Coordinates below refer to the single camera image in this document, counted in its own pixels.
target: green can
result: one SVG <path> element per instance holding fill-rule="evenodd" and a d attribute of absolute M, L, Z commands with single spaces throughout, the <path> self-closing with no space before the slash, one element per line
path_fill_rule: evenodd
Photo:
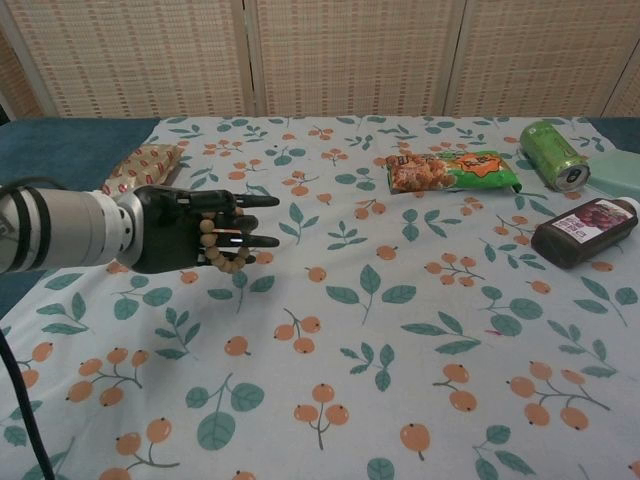
<path fill-rule="evenodd" d="M 559 192 L 574 190 L 589 179 L 589 165 L 549 122 L 532 123 L 520 145 L 547 184 Z"/>

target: woven panel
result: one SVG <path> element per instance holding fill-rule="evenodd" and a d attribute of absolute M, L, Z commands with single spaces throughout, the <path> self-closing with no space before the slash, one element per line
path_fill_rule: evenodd
<path fill-rule="evenodd" d="M 61 116 L 253 112 L 229 1 L 7 4 Z"/>
<path fill-rule="evenodd" d="M 441 113 L 461 7 L 257 0 L 266 113 Z"/>
<path fill-rule="evenodd" d="M 16 118 L 41 117 L 42 110 L 24 70 L 2 31 L 0 31 L 0 65 L 0 93 L 9 103 L 8 107 Z"/>
<path fill-rule="evenodd" d="M 627 65 L 605 115 L 640 117 L 640 44 Z"/>
<path fill-rule="evenodd" d="M 638 18 L 638 0 L 469 0 L 445 113 L 599 116 Z"/>

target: brown bottle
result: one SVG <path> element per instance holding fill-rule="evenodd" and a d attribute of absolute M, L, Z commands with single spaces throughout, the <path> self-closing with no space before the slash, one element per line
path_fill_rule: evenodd
<path fill-rule="evenodd" d="M 633 198 L 596 198 L 538 226 L 531 246 L 554 265 L 572 268 L 627 237 L 638 213 Z"/>

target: chip bag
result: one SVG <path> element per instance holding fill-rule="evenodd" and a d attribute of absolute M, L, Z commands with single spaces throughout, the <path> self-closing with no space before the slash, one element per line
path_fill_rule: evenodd
<path fill-rule="evenodd" d="M 142 185 L 161 185 L 178 164 L 182 152 L 176 145 L 140 145 L 113 169 L 102 185 L 102 192 L 116 198 Z"/>
<path fill-rule="evenodd" d="M 386 158 L 391 193 L 422 190 L 512 187 L 522 189 L 516 174 L 498 152 L 444 152 L 391 155 Z"/>

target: packaged food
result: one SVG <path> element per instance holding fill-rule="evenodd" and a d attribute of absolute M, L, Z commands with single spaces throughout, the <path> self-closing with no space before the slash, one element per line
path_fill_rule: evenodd
<path fill-rule="evenodd" d="M 391 193 L 447 188 L 522 189 L 498 152 L 391 155 L 386 158 Z"/>
<path fill-rule="evenodd" d="M 183 151 L 176 145 L 140 145 L 113 169 L 102 185 L 103 193 L 116 198 L 142 185 L 163 184 Z"/>
<path fill-rule="evenodd" d="M 633 198 L 596 198 L 538 226 L 531 246 L 558 267 L 575 267 L 627 237 L 638 213 Z"/>

